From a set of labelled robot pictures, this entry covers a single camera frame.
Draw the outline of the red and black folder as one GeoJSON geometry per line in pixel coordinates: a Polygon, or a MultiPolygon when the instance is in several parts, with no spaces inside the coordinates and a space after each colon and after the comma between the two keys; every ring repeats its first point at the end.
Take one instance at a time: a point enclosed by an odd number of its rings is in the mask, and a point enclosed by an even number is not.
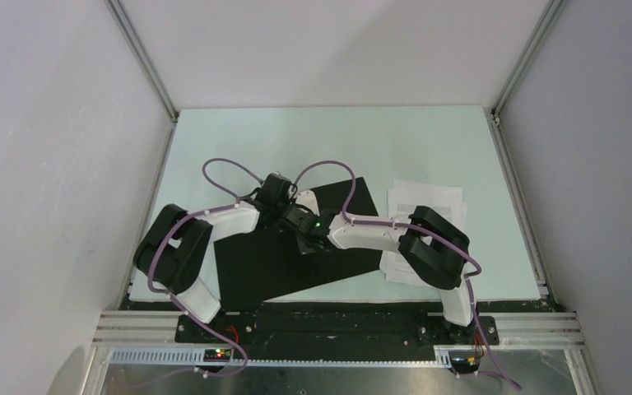
{"type": "Polygon", "coordinates": [[[303,254],[296,236],[277,226],[221,239],[213,247],[219,300],[230,310],[374,272],[382,257],[373,249],[303,254]]]}

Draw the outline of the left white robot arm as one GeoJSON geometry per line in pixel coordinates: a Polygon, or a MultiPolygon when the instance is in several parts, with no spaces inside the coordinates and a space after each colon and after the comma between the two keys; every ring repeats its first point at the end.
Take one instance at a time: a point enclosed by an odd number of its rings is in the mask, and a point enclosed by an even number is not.
{"type": "Polygon", "coordinates": [[[218,314],[221,302],[200,276],[208,247],[276,223],[295,201],[295,191],[289,179],[272,173],[247,197],[230,205],[190,213],[169,204],[142,238],[132,262],[146,276],[152,292],[167,295],[197,319],[195,331],[200,337],[218,342],[226,335],[227,321],[218,314]]]}

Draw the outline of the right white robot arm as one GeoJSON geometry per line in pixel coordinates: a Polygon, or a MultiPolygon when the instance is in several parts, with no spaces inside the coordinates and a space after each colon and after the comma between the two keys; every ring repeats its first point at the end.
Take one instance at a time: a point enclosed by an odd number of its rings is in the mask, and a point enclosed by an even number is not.
{"type": "Polygon", "coordinates": [[[438,290],[448,338],[468,343],[479,332],[469,281],[481,273],[469,253],[469,238],[427,206],[415,207],[403,220],[352,214],[348,208],[354,192],[340,209],[320,212],[298,196],[285,205],[278,224],[295,235],[306,253],[370,249],[400,255],[425,284],[438,290]]]}

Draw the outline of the printed white paper sheets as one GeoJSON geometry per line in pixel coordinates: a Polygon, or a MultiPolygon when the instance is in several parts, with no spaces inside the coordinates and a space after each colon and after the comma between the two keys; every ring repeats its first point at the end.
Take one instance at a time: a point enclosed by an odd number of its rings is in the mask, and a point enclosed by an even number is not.
{"type": "MultiPolygon", "coordinates": [[[[430,207],[458,229],[465,229],[467,204],[463,200],[461,187],[395,180],[393,186],[388,188],[389,217],[406,219],[417,206],[430,207]]],[[[386,281],[430,288],[398,253],[384,253],[379,268],[386,281]]]]}

